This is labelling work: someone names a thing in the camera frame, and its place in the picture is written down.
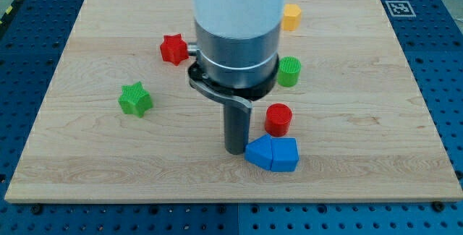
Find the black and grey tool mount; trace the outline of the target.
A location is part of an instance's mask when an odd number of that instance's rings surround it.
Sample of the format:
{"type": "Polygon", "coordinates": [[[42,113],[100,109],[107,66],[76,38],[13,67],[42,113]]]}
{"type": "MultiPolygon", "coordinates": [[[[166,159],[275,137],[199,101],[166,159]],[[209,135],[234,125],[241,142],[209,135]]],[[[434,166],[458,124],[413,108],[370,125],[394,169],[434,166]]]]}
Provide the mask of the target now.
{"type": "Polygon", "coordinates": [[[274,85],[279,70],[279,57],[270,75],[261,83],[248,88],[225,87],[211,80],[198,64],[197,57],[187,70],[190,87],[204,95],[206,98],[225,106],[238,108],[246,113],[252,110],[252,102],[258,101],[269,94],[274,85]]]}

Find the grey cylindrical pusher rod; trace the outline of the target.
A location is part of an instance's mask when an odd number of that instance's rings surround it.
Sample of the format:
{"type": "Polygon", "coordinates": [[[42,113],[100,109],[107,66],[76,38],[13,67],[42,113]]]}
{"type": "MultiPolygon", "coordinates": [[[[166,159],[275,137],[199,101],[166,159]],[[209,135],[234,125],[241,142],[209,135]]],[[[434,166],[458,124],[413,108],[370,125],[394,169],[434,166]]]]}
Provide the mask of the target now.
{"type": "Polygon", "coordinates": [[[249,140],[251,103],[244,106],[224,105],[224,142],[226,151],[243,154],[249,140]]]}

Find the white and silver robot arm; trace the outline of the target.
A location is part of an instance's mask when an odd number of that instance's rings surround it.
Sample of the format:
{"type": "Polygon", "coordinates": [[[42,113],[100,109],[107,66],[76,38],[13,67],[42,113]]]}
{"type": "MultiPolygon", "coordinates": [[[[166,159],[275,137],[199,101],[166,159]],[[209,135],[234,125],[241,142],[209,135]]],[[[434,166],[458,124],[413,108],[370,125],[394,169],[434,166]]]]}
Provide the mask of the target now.
{"type": "Polygon", "coordinates": [[[190,85],[224,107],[226,150],[248,143],[252,102],[275,85],[284,0],[192,0],[195,63],[190,85]]]}

